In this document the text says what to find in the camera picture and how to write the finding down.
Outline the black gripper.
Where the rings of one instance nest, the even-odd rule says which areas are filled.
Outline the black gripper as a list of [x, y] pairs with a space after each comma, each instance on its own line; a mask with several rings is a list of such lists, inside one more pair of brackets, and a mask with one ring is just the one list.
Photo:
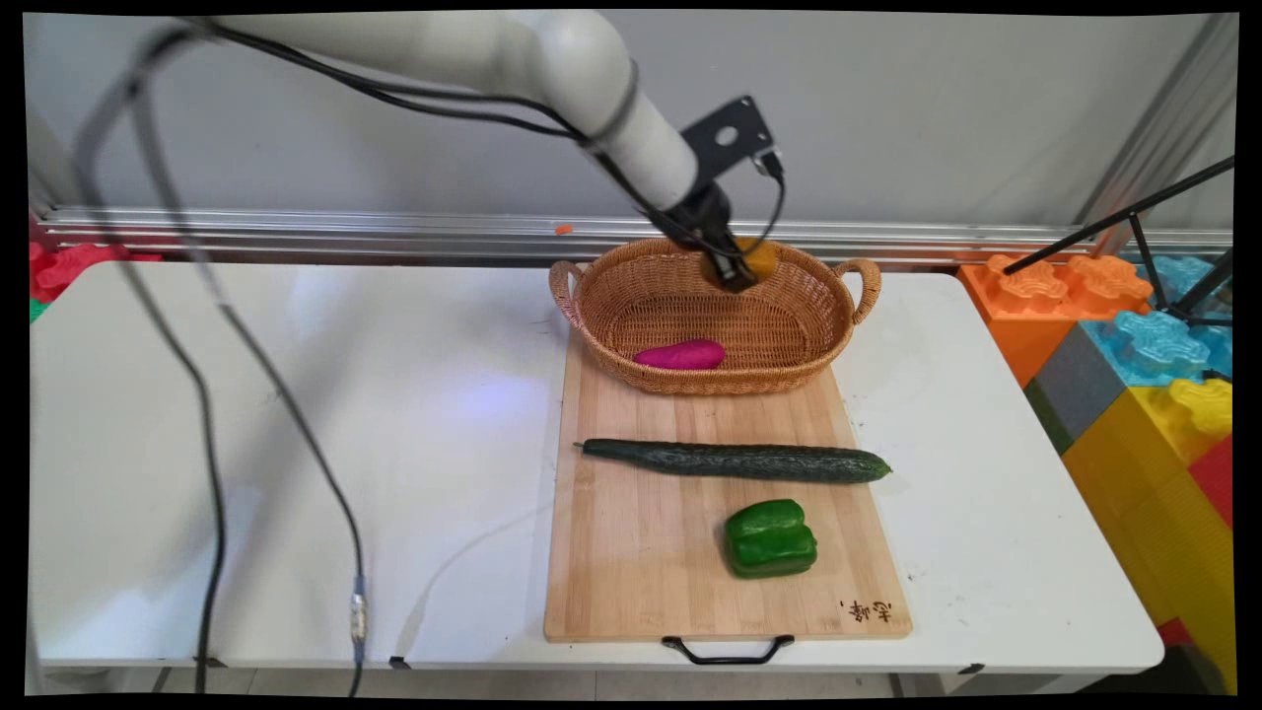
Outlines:
[[716, 182], [694, 190], [671, 207], [670, 238], [683, 248], [699, 250], [700, 275], [726, 293], [742, 293], [758, 282], [752, 253], [758, 240], [734, 240], [729, 230], [729, 198]]

